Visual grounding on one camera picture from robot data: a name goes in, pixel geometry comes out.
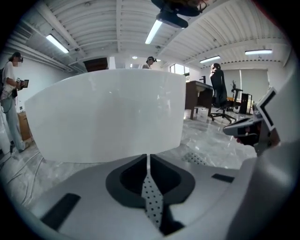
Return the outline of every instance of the wooden desk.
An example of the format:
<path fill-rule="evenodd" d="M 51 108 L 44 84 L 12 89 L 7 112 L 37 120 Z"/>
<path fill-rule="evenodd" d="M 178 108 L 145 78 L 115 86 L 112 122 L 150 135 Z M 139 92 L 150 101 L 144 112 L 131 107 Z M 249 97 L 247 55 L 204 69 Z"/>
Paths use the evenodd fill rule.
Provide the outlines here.
<path fill-rule="evenodd" d="M 210 116 L 212 96 L 212 86 L 198 81 L 191 81 L 186 83 L 185 109 L 191 110 L 191 119 L 193 119 L 194 109 L 199 106 L 208 108 L 208 116 Z"/>

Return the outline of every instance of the white t-shirt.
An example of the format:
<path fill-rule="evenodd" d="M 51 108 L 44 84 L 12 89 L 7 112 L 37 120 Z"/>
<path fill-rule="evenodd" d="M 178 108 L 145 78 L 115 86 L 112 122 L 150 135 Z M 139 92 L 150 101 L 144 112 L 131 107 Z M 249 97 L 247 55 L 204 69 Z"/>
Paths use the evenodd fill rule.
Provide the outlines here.
<path fill-rule="evenodd" d="M 144 65 L 142 66 L 142 68 L 143 68 L 143 69 L 151 69 L 151 67 L 150 67 L 148 64 L 144 64 Z"/>
<path fill-rule="evenodd" d="M 15 80 L 14 66 L 12 62 L 8 62 L 3 69 L 3 73 L 2 73 L 3 91 L 0 96 L 0 100 L 8 98 L 12 90 L 15 89 L 14 86 L 6 83 L 7 78 Z"/>

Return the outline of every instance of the fluorescent light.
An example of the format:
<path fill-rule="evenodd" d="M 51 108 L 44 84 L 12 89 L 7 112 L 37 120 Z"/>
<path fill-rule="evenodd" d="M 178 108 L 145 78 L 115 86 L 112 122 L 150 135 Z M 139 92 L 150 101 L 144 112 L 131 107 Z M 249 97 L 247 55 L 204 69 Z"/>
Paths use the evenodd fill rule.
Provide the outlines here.
<path fill-rule="evenodd" d="M 200 61 L 200 63 L 205 63 L 205 62 L 209 62 L 209 61 L 213 61 L 213 60 L 217 60 L 217 59 L 220 59 L 220 56 L 204 59 L 204 60 Z"/>
<path fill-rule="evenodd" d="M 253 51 L 245 51 L 246 55 L 254 55 L 254 54 L 271 54 L 273 51 L 271 49 L 262 49 L 262 50 L 253 50 Z"/>
<path fill-rule="evenodd" d="M 59 49 L 63 51 L 63 53 L 68 53 L 69 50 L 65 48 L 59 41 L 56 40 L 55 37 L 53 37 L 51 34 L 46 37 L 50 42 L 52 42 L 55 46 L 57 46 Z"/>
<path fill-rule="evenodd" d="M 155 21 L 155 23 L 154 23 L 154 25 L 153 25 L 153 27 L 152 27 L 152 29 L 151 29 L 151 31 L 150 31 L 150 33 L 149 33 L 147 39 L 146 39 L 145 44 L 150 44 L 150 43 L 152 42 L 152 40 L 153 40 L 153 38 L 154 38 L 156 32 L 157 32 L 158 29 L 160 28 L 161 24 L 162 24 L 162 22 L 160 22 L 159 20 L 156 20 L 156 21 Z"/>

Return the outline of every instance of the white ceiling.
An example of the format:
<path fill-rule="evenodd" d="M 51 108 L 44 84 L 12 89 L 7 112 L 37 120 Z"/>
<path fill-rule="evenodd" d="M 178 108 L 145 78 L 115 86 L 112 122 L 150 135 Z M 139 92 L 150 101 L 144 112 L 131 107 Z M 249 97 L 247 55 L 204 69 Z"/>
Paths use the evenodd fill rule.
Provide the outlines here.
<path fill-rule="evenodd" d="M 216 55 L 222 64 L 285 64 L 291 49 L 288 42 L 251 0 L 209 0 L 208 4 L 198 17 L 183 17 L 189 22 L 187 29 L 162 24 L 146 45 L 159 13 L 150 0 L 42 0 L 23 16 L 6 52 L 17 49 L 28 58 L 77 72 L 85 71 L 85 60 L 116 54 L 154 56 L 194 69 L 208 67 L 210 63 L 199 61 Z M 53 46 L 45 38 L 50 33 L 70 53 Z M 247 50 L 263 48 L 273 49 L 273 54 L 245 55 Z"/>

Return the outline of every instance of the man wearing cap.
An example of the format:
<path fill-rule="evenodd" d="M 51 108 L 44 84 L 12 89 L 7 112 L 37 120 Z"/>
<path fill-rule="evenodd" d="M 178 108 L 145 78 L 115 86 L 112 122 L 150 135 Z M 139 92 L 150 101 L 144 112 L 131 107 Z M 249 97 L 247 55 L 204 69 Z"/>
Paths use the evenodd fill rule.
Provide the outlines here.
<path fill-rule="evenodd" d="M 6 115 L 9 131 L 13 138 L 15 147 L 19 152 L 24 151 L 29 145 L 22 141 L 20 134 L 20 124 L 15 108 L 15 99 L 13 97 L 13 91 L 20 90 L 20 82 L 16 81 L 14 74 L 14 67 L 20 67 L 23 62 L 23 58 L 19 52 L 15 52 L 5 64 L 2 72 L 3 89 L 0 96 L 1 106 L 3 107 L 3 113 Z"/>
<path fill-rule="evenodd" d="M 155 58 L 153 58 L 152 56 L 147 58 L 147 61 L 146 63 L 147 64 L 144 64 L 142 66 L 143 69 L 151 69 L 151 65 L 154 63 L 154 62 L 157 62 Z"/>

